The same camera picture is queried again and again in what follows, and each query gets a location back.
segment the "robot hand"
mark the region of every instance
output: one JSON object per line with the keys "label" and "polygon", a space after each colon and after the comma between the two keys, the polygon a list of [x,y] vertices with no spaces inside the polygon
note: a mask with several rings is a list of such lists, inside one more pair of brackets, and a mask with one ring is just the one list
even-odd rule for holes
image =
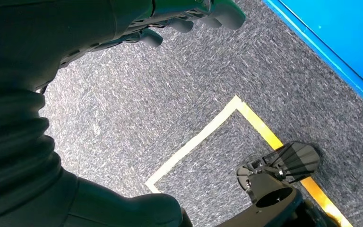
{"label": "robot hand", "polygon": [[60,68],[68,66],[70,62],[86,52],[104,50],[121,43],[142,41],[149,46],[157,47],[162,44],[163,38],[157,32],[149,29],[150,27],[172,27],[181,33],[187,33],[193,28],[193,21],[197,20],[212,28],[225,26],[236,30],[243,25],[245,15],[232,0],[173,0],[171,2],[156,0],[152,14],[145,19],[138,18],[131,21],[121,37],[94,46],[77,56],[73,56],[73,59],[62,59]]}

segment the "white tape line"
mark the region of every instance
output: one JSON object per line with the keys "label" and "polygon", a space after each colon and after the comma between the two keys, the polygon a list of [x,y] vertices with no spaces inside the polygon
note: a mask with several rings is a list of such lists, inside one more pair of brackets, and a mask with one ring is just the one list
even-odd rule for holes
{"label": "white tape line", "polygon": [[183,157],[188,155],[198,144],[200,144],[206,137],[213,133],[219,126],[229,118],[230,115],[239,107],[242,100],[235,96],[224,107],[224,109],[207,125],[205,128],[188,141],[182,148],[180,148],[169,160],[167,160],[150,178],[148,178],[145,185],[152,191],[152,193],[160,193],[154,184],[166,175]]}

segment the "yellow tape line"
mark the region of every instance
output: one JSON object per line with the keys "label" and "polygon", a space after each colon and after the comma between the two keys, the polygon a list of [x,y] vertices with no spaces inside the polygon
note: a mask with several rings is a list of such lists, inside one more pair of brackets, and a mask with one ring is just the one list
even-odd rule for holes
{"label": "yellow tape line", "polygon": [[[283,143],[246,103],[241,103],[240,106],[237,107],[237,110],[248,120],[255,130],[260,133],[272,149],[278,149],[283,146]],[[328,215],[338,221],[341,227],[353,227],[311,177],[307,177],[302,180],[301,183],[319,206]]]}

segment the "blue panel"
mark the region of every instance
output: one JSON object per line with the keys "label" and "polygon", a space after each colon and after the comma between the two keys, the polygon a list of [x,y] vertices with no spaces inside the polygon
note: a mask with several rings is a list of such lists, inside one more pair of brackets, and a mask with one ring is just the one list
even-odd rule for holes
{"label": "blue panel", "polygon": [[363,1],[281,2],[363,78]]}
{"label": "blue panel", "polygon": [[294,13],[279,0],[264,0],[363,98],[363,1],[282,1]]}

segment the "floor marking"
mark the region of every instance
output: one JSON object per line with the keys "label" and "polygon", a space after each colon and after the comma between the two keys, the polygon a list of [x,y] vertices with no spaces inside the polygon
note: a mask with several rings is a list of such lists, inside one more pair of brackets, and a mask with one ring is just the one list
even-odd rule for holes
{"label": "floor marking", "polygon": [[322,189],[315,183],[312,177],[307,177],[300,181],[301,184],[307,189],[308,193],[314,198],[320,207],[337,220],[341,227],[353,227],[350,222],[344,217],[339,209],[333,204],[333,202],[325,195]]}
{"label": "floor marking", "polygon": [[246,120],[259,132],[273,150],[283,146],[283,143],[273,134],[268,126],[254,113],[254,111],[246,104],[241,103],[237,110],[244,116]]}
{"label": "floor marking", "polygon": [[[207,125],[204,129],[188,141],[182,148],[180,148],[173,156],[170,157],[150,178],[148,178],[145,185],[152,191],[152,193],[161,193],[156,187],[155,183],[166,175],[183,157],[188,155],[199,143],[206,137],[213,133],[223,122],[229,118],[232,113],[238,110],[244,118],[254,127],[254,129],[265,139],[265,141],[272,147],[277,149],[283,146],[279,138],[269,129],[269,127],[254,113],[254,111],[242,100],[235,96],[224,107],[224,109]],[[315,183],[312,177],[307,177],[301,183],[320,205],[320,207],[331,217],[337,220],[341,227],[353,227],[350,222],[344,217],[339,209],[333,202],[326,196],[322,189]]]}
{"label": "floor marking", "polygon": [[[248,122],[257,130],[265,141],[273,148],[277,149],[283,146],[283,143],[268,126],[254,113],[254,111],[246,104],[241,103],[237,110],[248,120]],[[315,183],[312,177],[307,177],[300,181],[308,193],[314,198],[319,206],[331,217],[337,220],[341,227],[353,227],[350,222],[343,216],[339,209],[327,197],[322,189]]]}
{"label": "floor marking", "polygon": [[148,178],[145,185],[152,191],[152,193],[161,193],[156,187],[155,183],[166,175],[183,157],[188,155],[198,144],[200,144],[206,137],[213,133],[219,126],[229,118],[230,115],[240,106],[242,100],[235,96],[224,107],[224,109],[207,125],[204,129],[188,141],[182,148],[180,148],[173,156],[170,157],[150,178]]}

